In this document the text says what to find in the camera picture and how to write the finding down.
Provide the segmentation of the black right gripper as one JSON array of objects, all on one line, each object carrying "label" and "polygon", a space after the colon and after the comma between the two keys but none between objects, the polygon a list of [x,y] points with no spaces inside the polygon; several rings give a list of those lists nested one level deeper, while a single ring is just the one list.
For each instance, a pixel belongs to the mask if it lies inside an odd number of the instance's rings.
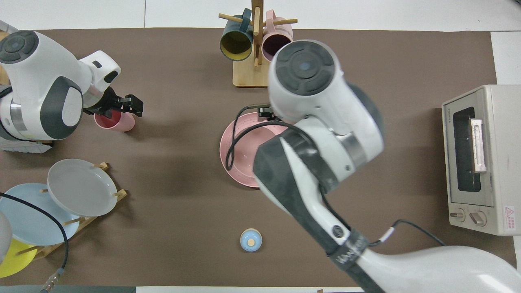
[{"label": "black right gripper", "polygon": [[258,115],[258,122],[282,122],[282,119],[279,118],[275,111],[272,109],[271,106],[268,105],[260,105],[257,108],[257,115]]}]

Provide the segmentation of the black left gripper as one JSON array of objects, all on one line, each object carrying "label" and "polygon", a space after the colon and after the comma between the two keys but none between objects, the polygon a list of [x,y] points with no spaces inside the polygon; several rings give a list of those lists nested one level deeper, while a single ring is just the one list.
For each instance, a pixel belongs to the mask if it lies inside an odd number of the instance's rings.
[{"label": "black left gripper", "polygon": [[125,98],[129,100],[126,102],[121,101],[122,97],[118,96],[114,89],[108,87],[99,102],[91,107],[85,107],[83,112],[87,115],[98,114],[102,116],[112,116],[112,114],[109,113],[110,111],[125,113],[129,112],[130,109],[130,113],[133,113],[137,117],[142,117],[143,102],[132,94],[126,95]]}]

